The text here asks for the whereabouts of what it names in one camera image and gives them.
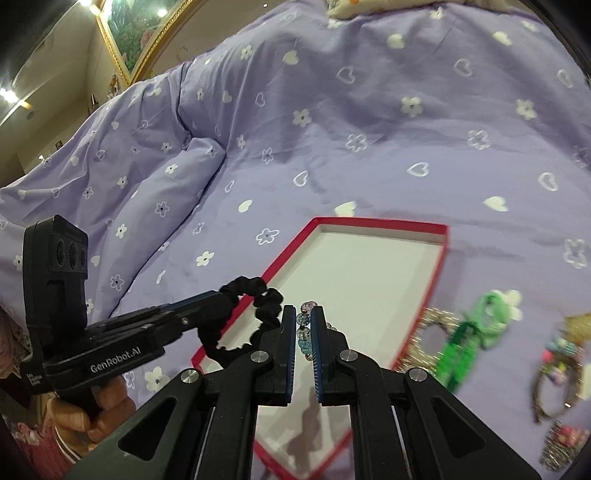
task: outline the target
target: ceiling light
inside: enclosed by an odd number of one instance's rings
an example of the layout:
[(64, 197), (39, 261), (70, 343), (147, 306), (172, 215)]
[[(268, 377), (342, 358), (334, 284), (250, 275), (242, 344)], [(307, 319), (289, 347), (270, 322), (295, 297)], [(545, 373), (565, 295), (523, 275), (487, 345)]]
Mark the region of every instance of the ceiling light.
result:
[(18, 102), (18, 97), (12, 90), (6, 91), (5, 89), (0, 89), (0, 96), (4, 98), (8, 103)]

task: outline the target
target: gold picture frame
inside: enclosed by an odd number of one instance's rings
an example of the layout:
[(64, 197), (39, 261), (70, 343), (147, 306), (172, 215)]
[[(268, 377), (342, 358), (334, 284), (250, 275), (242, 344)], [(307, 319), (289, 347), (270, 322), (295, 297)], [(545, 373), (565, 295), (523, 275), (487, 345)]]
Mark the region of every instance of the gold picture frame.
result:
[(129, 86), (148, 76), (168, 41), (207, 0), (98, 1), (100, 33), (119, 76)]

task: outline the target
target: purple blanket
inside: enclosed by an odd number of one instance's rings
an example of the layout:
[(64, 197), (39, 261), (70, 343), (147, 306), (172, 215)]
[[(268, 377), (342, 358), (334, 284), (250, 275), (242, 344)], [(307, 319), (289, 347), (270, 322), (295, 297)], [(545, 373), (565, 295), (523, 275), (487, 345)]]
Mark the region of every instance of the purple blanket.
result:
[[(92, 321), (258, 275), (338, 206), (445, 223), (433, 306), (515, 290), (523, 318), (459, 398), (554, 478), (530, 384), (563, 316), (590, 310), (589, 111), (583, 74), (535, 18), (443, 4), (340, 22), (323, 0), (290, 1), (133, 85), (0, 190), (0, 304), (24, 324), (24, 228), (56, 213), (89, 234)], [(186, 334), (126, 374), (132, 396), (144, 403), (198, 347)], [(590, 410), (564, 421), (589, 427)], [(349, 454), (326, 475), (353, 478)]]

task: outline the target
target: bead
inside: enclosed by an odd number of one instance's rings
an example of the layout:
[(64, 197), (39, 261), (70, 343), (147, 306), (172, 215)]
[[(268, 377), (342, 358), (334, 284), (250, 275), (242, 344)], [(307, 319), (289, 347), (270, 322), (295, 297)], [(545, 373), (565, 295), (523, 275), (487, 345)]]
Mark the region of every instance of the bead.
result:
[(548, 374), (548, 378), (554, 385), (561, 387), (566, 381), (566, 374), (559, 368), (554, 367)]
[(305, 327), (306, 325), (310, 324), (310, 315), (308, 315), (307, 313), (298, 313), (295, 319), (295, 322), (298, 325), (302, 325), (302, 327)]
[(552, 355), (552, 352), (550, 350), (544, 350), (544, 354), (542, 355), (542, 361), (545, 364), (549, 364), (550, 362), (552, 362), (552, 360), (554, 360), (554, 355)]
[(310, 329), (308, 327), (300, 327), (296, 330), (297, 337), (299, 340), (310, 339)]
[(318, 304), (314, 300), (306, 301), (301, 304), (300, 310), (302, 313), (310, 313), (313, 307), (317, 307)]

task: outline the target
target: black scrunchie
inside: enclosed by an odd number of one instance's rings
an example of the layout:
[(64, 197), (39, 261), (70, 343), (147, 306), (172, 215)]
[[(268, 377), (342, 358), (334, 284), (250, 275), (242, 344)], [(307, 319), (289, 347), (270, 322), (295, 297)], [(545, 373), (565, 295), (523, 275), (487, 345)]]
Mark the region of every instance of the black scrunchie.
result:
[(267, 288), (267, 284), (261, 277), (238, 277), (229, 284), (224, 285), (219, 291), (231, 299), (234, 307), (238, 305), (238, 301), (242, 295), (254, 297), (253, 305), (256, 308), (255, 317), (262, 322), (259, 328), (251, 335), (250, 343), (245, 343), (240, 348), (234, 348), (232, 350), (227, 350), (225, 347), (217, 347), (217, 343), (222, 338), (222, 330), (229, 318), (213, 322), (207, 327), (201, 327), (197, 330), (207, 356), (215, 360), (223, 368), (226, 368), (239, 356), (258, 350), (262, 334), (281, 325), (278, 316), (281, 313), (283, 296), (276, 289)]

